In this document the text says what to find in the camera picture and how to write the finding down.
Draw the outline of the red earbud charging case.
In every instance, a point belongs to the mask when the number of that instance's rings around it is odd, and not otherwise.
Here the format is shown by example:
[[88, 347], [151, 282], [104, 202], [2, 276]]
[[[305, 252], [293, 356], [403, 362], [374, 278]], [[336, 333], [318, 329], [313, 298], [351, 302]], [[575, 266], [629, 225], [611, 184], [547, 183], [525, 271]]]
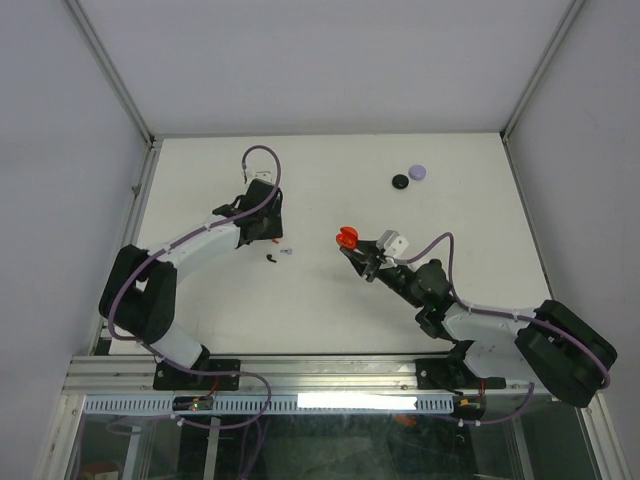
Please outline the red earbud charging case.
[[355, 250], [359, 241], [358, 231], [351, 226], [343, 226], [336, 235], [336, 243], [340, 248]]

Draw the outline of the black earbud charging case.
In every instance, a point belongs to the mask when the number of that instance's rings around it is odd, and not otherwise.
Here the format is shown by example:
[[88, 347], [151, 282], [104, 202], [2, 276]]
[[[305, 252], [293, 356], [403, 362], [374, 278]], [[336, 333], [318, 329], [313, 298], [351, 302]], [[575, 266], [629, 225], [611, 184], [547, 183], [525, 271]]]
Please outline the black earbud charging case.
[[396, 174], [391, 180], [392, 186], [397, 190], [404, 190], [409, 186], [410, 179], [404, 174]]

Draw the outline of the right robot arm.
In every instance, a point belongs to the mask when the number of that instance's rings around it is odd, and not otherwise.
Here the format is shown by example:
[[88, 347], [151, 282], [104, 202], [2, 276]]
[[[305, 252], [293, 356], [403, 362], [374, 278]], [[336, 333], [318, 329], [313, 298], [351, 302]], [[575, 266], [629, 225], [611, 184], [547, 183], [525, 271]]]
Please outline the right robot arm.
[[452, 348], [421, 377], [459, 395], [465, 389], [540, 385], [578, 408], [609, 386], [615, 348], [564, 304], [499, 309], [463, 301], [451, 281], [453, 264], [420, 255], [401, 258], [406, 240], [388, 231], [378, 240], [341, 232], [341, 253], [369, 283], [379, 281], [411, 305], [419, 328]]

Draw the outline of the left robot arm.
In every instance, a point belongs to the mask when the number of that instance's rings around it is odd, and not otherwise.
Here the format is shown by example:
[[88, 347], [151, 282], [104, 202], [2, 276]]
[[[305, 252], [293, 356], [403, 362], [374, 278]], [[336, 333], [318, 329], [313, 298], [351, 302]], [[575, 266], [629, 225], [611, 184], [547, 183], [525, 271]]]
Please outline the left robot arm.
[[254, 179], [191, 231], [155, 249], [122, 247], [99, 301], [100, 315], [113, 332], [129, 333], [162, 357], [184, 386], [201, 387], [209, 377], [210, 352], [175, 322], [178, 286], [223, 254], [281, 238], [282, 201], [279, 187]]

